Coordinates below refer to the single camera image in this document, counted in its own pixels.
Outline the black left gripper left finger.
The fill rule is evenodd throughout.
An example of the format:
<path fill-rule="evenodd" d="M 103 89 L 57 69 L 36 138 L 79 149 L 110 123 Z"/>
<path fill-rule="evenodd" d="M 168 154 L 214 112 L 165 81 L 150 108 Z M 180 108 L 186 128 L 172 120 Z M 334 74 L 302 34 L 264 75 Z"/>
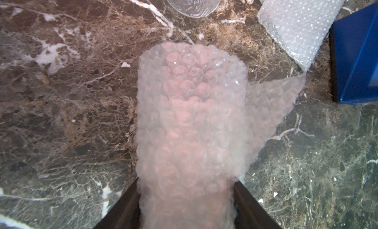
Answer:
<path fill-rule="evenodd" d="M 136 179 L 94 229 L 138 229 L 140 194 Z"/>

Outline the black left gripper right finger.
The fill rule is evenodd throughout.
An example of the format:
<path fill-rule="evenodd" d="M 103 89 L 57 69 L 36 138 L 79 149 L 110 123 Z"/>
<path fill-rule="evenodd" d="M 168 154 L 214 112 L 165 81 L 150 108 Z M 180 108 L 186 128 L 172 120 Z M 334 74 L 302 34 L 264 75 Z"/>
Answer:
<path fill-rule="evenodd" d="M 236 229 L 282 229 L 240 182 L 234 184 Z"/>

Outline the bubble wrap pile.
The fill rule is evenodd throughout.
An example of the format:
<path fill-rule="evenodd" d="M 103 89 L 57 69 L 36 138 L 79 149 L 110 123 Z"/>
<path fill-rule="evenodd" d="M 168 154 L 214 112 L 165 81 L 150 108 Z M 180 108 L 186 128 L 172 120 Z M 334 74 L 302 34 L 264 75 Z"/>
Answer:
<path fill-rule="evenodd" d="M 237 56 L 165 42 L 139 59 L 138 191 L 144 229 L 233 229 L 233 185 L 293 109 L 306 76 L 248 83 Z"/>

